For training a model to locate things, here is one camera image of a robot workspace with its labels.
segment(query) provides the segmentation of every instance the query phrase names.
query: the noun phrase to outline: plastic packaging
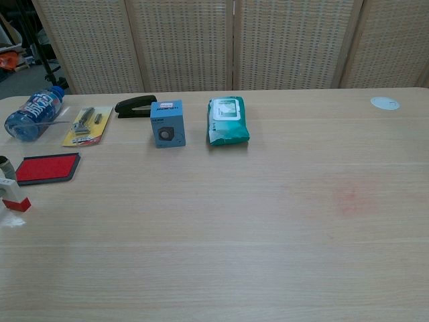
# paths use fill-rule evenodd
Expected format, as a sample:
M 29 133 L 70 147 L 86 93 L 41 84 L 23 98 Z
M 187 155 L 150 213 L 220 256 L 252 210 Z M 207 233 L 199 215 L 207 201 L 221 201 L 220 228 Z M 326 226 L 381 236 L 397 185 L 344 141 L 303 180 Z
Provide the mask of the plastic packaging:
M 246 114 L 242 97 L 216 97 L 208 102 L 208 140 L 212 146 L 246 142 Z
M 3 52 L 0 54 L 0 68 L 14 70 L 18 65 L 18 54 L 16 52 Z
M 34 93 L 5 122 L 6 131 L 22 141 L 36 140 L 59 114 L 64 90 L 59 86 Z

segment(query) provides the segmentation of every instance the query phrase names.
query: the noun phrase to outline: razor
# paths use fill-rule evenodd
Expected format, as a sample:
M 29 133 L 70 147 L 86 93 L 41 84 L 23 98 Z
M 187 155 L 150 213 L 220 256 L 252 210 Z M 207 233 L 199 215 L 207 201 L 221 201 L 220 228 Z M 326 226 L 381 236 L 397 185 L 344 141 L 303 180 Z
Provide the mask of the razor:
M 94 113 L 94 107 L 86 109 L 83 115 L 80 117 L 79 121 L 73 123 L 73 131 L 75 134 L 88 134 L 90 132 L 89 128 L 85 123 L 91 118 Z

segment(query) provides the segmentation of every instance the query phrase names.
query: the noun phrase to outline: red ink pad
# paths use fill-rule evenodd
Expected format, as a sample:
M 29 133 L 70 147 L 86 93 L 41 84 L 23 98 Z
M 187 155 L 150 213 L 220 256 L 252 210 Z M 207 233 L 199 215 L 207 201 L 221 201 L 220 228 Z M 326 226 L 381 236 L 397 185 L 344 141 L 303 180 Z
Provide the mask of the red ink pad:
M 69 181 L 79 160 L 79 153 L 24 158 L 16 170 L 18 185 Z

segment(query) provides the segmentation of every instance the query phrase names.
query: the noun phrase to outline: orange object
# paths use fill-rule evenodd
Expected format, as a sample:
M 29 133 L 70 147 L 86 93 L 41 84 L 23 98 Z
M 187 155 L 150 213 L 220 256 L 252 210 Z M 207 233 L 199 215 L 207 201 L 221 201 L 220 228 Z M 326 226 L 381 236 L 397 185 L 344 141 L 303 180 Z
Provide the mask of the orange object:
M 0 68 L 14 70 L 18 64 L 17 52 L 2 52 L 0 54 Z

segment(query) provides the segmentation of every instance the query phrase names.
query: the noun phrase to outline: green wet wipes pack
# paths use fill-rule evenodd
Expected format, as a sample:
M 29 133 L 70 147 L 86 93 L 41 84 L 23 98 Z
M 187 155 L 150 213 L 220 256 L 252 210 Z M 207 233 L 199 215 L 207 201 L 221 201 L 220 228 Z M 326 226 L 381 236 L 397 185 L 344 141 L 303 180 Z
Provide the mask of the green wet wipes pack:
M 248 141 L 242 97 L 215 97 L 208 102 L 208 140 L 212 146 Z

